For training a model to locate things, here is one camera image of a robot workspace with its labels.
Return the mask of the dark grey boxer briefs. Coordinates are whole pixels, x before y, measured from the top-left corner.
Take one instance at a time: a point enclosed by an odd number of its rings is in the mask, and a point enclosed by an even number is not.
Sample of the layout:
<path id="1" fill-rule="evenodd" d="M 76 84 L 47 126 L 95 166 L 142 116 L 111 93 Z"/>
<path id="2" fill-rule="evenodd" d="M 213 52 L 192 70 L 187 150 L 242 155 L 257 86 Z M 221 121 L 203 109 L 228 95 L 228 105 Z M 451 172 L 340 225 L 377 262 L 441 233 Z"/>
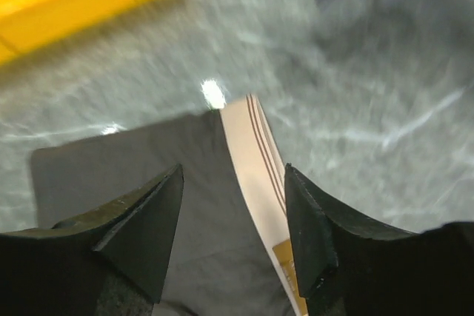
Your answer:
<path id="1" fill-rule="evenodd" d="M 155 315 L 305 315 L 284 165 L 254 95 L 220 110 L 36 150 L 40 226 L 102 205 L 175 164 L 184 190 Z"/>

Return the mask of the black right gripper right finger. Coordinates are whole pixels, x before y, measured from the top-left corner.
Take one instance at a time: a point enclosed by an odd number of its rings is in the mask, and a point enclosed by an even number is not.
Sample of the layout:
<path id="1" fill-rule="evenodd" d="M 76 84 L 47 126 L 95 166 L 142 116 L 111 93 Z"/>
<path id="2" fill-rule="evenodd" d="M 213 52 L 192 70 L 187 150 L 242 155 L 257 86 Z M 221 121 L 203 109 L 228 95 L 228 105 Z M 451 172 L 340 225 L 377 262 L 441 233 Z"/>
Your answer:
<path id="1" fill-rule="evenodd" d="M 298 291 L 311 315 L 471 315 L 473 224 L 408 232 L 284 174 Z"/>

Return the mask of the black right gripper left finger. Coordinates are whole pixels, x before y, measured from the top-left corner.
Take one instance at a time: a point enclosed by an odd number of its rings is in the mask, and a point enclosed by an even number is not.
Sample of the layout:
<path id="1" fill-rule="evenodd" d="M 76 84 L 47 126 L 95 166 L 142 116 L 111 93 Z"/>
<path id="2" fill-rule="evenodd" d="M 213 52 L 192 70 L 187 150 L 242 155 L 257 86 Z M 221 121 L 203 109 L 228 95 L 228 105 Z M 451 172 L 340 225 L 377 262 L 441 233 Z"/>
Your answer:
<path id="1" fill-rule="evenodd" d="M 3 315 L 150 315 L 181 208 L 176 165 L 55 226 L 1 235 Z"/>

